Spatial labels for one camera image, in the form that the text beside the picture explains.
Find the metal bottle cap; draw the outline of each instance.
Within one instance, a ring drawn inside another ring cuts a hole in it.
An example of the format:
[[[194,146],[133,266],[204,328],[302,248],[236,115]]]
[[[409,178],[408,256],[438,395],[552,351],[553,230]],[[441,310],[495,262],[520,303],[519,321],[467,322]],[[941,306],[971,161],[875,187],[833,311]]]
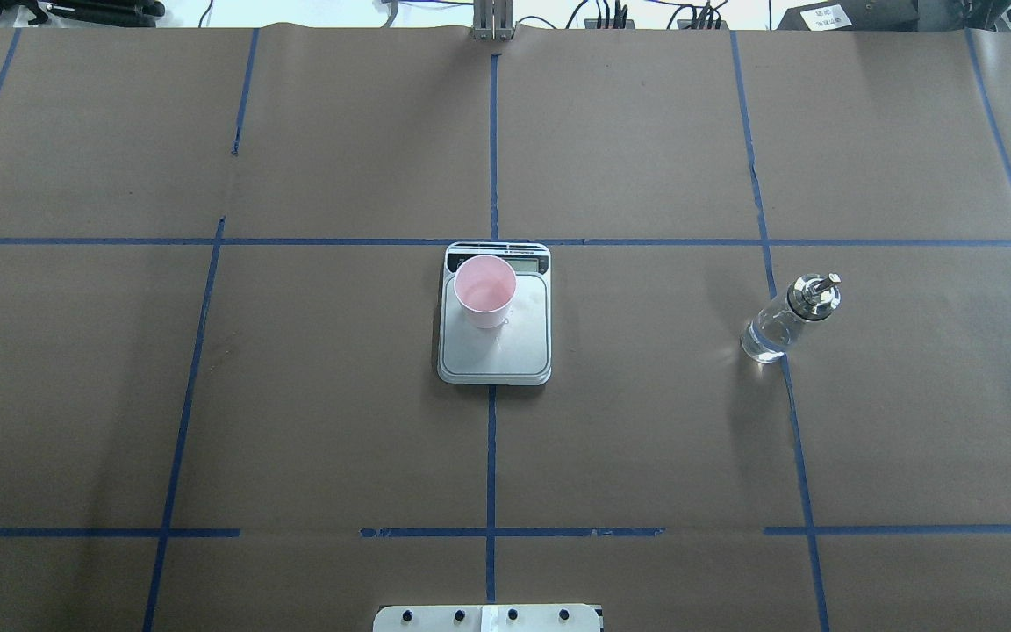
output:
[[[807,321],[823,321],[841,303],[841,290],[837,287],[841,277],[830,272],[827,276],[803,275],[787,292],[790,308]]]

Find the transparent bottle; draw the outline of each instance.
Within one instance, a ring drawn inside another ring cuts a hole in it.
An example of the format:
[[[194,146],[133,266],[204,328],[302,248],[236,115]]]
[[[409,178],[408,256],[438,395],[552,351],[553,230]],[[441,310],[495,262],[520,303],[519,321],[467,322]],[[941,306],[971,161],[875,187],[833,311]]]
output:
[[[841,303],[841,277],[804,275],[775,296],[747,325],[739,343],[756,363],[769,364],[798,344],[802,332],[825,321]]]

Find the cup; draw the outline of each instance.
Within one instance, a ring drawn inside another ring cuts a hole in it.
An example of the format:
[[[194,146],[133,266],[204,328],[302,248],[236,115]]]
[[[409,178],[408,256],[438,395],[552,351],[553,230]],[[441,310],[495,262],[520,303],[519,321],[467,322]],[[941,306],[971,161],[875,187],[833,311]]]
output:
[[[498,256],[472,256],[455,272],[455,296],[475,328],[492,330],[501,325],[515,293],[517,272]]]

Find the white label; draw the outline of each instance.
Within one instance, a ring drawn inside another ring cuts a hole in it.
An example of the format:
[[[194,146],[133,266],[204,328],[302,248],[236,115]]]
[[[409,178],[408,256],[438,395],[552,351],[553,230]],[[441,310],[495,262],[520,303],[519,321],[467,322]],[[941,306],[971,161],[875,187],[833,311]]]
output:
[[[803,11],[799,15],[802,16],[803,20],[806,20],[806,25],[810,27],[810,30],[832,30],[853,25],[849,16],[845,15],[845,9],[839,4],[810,9],[810,11]]]

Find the white mounting plate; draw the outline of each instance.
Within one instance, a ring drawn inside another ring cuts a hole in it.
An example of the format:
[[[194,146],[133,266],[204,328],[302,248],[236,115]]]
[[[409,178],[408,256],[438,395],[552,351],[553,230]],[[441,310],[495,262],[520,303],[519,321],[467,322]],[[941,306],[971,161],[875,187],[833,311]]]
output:
[[[492,330],[470,324],[455,296],[457,264],[464,257],[476,255],[500,256],[518,269],[514,303],[505,323]],[[549,249],[540,244],[450,245],[442,276],[439,377],[450,383],[546,383],[553,373],[549,272]]]
[[[462,612],[462,620],[455,619]],[[517,619],[509,612],[516,611]],[[567,611],[567,619],[561,619]],[[404,621],[404,613],[410,619]],[[454,607],[387,607],[376,613],[373,632],[602,632],[599,609],[586,604],[496,604]]]

